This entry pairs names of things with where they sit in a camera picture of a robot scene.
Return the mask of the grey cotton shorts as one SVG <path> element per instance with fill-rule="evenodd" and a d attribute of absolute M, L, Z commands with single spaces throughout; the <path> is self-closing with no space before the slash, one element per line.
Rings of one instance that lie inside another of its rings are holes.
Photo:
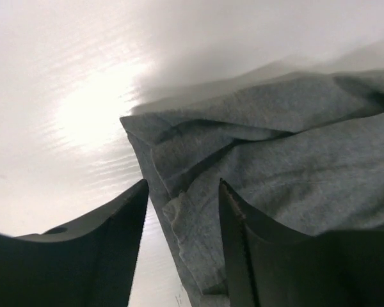
<path fill-rule="evenodd" d="M 299 232 L 384 225 L 384 70 L 306 75 L 121 119 L 193 306 L 228 306 L 226 180 Z"/>

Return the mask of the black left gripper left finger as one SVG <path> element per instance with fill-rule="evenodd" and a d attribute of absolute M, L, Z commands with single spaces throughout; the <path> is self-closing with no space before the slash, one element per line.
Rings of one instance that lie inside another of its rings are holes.
<path fill-rule="evenodd" d="M 147 211 L 141 180 L 42 234 L 0 234 L 0 306 L 127 306 Z"/>

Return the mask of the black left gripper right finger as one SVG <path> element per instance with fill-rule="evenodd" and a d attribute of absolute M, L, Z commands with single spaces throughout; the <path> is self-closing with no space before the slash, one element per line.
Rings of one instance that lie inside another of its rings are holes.
<path fill-rule="evenodd" d="M 384 306 L 384 226 L 305 235 L 224 180 L 218 208 L 231 306 Z"/>

